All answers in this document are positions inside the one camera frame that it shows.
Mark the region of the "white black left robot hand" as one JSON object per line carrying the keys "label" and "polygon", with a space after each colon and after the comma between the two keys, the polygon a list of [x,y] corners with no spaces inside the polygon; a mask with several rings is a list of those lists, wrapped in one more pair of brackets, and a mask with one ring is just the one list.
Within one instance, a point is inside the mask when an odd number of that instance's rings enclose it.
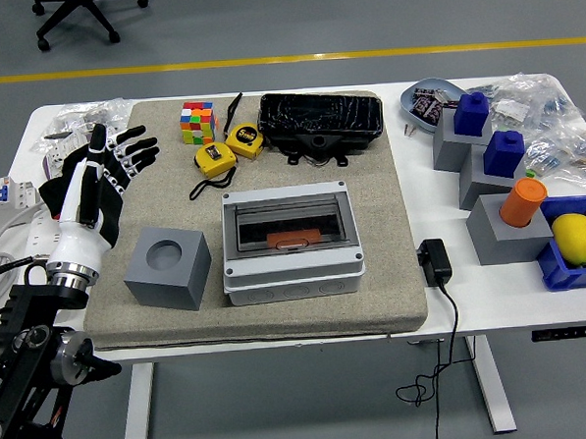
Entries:
{"label": "white black left robot hand", "polygon": [[110,134],[96,124],[90,142],[63,161],[61,175],[39,187],[60,227],[46,263],[50,282],[77,274],[88,285],[95,283],[102,256],[119,237],[124,192],[160,151],[157,139],[144,138],[145,133],[143,125]]}

